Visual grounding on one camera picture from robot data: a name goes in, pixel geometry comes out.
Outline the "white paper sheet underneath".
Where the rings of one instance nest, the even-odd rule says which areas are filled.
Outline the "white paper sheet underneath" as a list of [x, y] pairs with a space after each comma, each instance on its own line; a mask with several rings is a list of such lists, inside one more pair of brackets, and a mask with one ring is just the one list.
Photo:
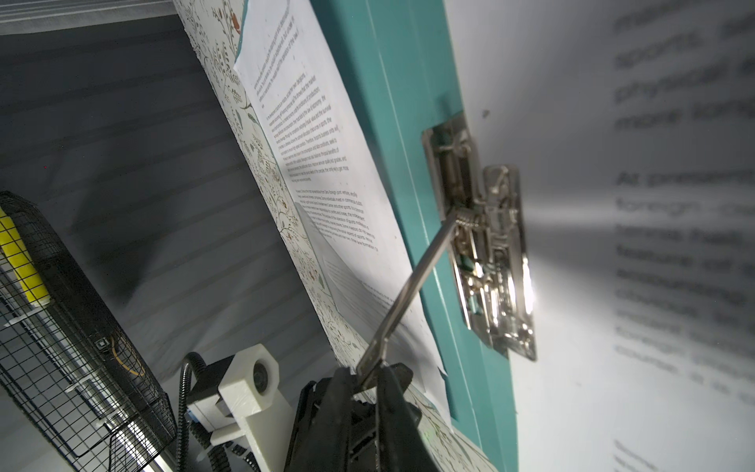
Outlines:
[[754, 5], [448, 1], [481, 161], [519, 170], [523, 471], [754, 467]]

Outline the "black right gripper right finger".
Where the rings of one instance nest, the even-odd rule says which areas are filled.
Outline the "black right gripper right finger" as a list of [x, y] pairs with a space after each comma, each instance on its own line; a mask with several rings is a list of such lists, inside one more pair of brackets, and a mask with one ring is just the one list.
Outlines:
[[438, 471], [391, 367], [377, 369], [376, 405], [379, 471]]

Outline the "silver metal folder clip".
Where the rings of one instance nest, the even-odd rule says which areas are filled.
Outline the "silver metal folder clip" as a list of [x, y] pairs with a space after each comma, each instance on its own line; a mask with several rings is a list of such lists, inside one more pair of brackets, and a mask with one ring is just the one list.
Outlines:
[[369, 387], [397, 329], [442, 255], [448, 255], [464, 323], [483, 344], [530, 361], [538, 358], [534, 293], [513, 165], [483, 165], [464, 113], [422, 134], [442, 227], [407, 278], [360, 360]]

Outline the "yellow marker in basket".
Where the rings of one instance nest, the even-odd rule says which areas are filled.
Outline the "yellow marker in basket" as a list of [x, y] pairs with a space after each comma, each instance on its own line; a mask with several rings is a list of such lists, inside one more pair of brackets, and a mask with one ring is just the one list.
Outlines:
[[37, 308], [47, 306], [51, 301], [49, 292], [13, 218], [5, 210], [1, 210], [1, 251], [29, 304]]

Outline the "printed white paper sheet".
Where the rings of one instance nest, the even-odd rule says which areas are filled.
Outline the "printed white paper sheet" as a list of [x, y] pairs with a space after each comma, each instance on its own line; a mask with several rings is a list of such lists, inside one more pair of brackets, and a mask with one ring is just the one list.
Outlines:
[[412, 265], [312, 5], [247, 2], [234, 68], [338, 313], [372, 339]]

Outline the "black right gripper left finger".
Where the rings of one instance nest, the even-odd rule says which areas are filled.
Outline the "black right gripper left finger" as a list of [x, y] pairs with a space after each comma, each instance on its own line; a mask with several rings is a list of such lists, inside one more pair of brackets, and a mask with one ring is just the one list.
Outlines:
[[349, 368], [307, 383], [294, 417], [286, 471], [347, 471], [354, 381]]

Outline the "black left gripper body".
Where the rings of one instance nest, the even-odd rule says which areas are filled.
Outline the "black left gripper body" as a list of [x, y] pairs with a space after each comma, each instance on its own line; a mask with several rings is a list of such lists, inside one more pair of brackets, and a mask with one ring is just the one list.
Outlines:
[[339, 368], [300, 395], [286, 471], [420, 471], [420, 409], [404, 399], [414, 374], [402, 363], [379, 368], [359, 387]]

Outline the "teal file folder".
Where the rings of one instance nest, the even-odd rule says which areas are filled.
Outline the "teal file folder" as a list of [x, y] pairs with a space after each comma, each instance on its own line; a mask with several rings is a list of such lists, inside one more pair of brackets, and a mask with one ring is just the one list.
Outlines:
[[[422, 133], [462, 108], [440, 1], [316, 1], [315, 16], [377, 160], [412, 261], [440, 229]], [[519, 467], [508, 359], [464, 323], [448, 258], [422, 291], [454, 426], [499, 471]]]

